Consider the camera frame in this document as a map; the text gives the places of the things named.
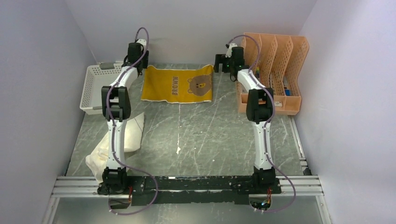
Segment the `yellow brown bear towel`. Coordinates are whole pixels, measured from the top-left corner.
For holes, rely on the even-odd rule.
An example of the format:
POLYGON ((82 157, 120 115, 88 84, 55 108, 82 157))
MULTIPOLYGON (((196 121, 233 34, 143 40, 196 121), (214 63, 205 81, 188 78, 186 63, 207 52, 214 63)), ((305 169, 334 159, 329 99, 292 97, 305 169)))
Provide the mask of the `yellow brown bear towel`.
POLYGON ((176 70, 148 66, 144 74, 142 101, 193 104, 212 101, 213 66, 176 70))

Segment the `cream white towel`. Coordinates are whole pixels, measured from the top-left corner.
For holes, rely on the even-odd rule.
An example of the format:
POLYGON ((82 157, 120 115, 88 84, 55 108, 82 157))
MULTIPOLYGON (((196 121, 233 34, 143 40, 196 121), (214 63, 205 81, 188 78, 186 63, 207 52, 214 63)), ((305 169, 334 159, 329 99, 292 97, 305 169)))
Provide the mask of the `cream white towel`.
POLYGON ((123 122, 122 127, 117 127, 112 139, 111 127, 107 133, 86 156, 85 163, 94 175, 97 183, 103 182, 103 172, 105 168, 124 168, 125 153, 131 153, 141 148, 142 132, 144 129, 145 113, 123 122))

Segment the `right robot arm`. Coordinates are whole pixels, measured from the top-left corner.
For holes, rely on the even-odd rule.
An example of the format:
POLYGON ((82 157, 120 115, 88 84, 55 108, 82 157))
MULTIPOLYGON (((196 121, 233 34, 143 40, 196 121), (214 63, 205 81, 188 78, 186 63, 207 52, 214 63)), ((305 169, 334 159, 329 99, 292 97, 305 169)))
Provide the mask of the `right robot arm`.
POLYGON ((227 52, 215 56, 214 71, 222 70, 234 77, 248 91, 246 117, 251 122, 255 138, 255 163, 251 177, 231 184, 240 194, 280 194, 281 187, 271 159, 270 121, 275 114, 273 90, 260 83, 245 64, 244 49, 228 44, 227 52))

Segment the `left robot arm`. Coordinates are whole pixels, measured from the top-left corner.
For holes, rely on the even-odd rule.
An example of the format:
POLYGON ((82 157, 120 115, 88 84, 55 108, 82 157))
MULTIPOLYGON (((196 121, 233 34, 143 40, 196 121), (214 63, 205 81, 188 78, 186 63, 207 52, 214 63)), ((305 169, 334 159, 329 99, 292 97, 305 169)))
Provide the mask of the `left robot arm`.
POLYGON ((108 125, 108 159, 98 187, 100 195, 118 195, 130 190, 125 164, 125 130, 131 115, 128 88, 147 67, 147 41, 138 39, 128 45, 121 72, 101 88, 102 113, 108 125))

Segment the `white plastic basket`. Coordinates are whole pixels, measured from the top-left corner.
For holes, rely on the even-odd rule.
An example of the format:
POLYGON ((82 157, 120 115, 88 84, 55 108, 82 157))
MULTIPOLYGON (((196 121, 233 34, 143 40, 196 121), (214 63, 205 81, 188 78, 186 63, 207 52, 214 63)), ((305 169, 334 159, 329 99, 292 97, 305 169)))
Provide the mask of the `white plastic basket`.
POLYGON ((80 109, 88 115, 102 113, 101 88, 109 86, 121 73, 121 63, 88 66, 80 101, 80 109))

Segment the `orange file organizer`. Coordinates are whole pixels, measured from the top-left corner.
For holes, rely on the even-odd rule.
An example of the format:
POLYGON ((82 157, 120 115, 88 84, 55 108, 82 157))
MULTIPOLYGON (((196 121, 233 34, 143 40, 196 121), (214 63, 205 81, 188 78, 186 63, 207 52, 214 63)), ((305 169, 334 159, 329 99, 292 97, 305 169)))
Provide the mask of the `orange file organizer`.
POLYGON ((309 51, 304 36, 246 33, 241 46, 259 81, 274 90, 276 114, 297 115, 302 97, 297 80, 309 51))

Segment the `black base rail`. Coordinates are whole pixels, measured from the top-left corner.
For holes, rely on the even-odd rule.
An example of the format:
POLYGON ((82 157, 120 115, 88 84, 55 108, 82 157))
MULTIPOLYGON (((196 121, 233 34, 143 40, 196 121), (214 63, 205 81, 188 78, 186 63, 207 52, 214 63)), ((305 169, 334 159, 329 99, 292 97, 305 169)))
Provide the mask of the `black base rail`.
POLYGON ((280 194, 280 180, 257 175, 128 176, 121 184, 101 183, 98 195, 126 196, 132 206, 178 203, 234 203, 248 205, 250 195, 280 194))

